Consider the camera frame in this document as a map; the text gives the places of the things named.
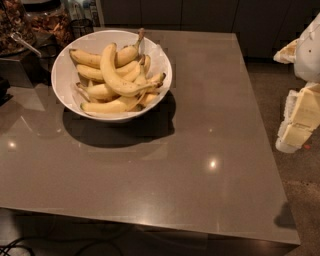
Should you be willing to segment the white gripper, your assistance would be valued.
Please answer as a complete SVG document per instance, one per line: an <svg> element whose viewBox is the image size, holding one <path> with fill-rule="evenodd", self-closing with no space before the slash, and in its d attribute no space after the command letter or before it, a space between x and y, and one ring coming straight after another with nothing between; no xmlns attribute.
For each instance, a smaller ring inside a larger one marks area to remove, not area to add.
<svg viewBox="0 0 320 256"><path fill-rule="evenodd" d="M294 63L295 75L308 82L299 92L289 91L275 144L283 153L294 153L320 126L320 13L299 39L277 51L273 60Z"/></svg>

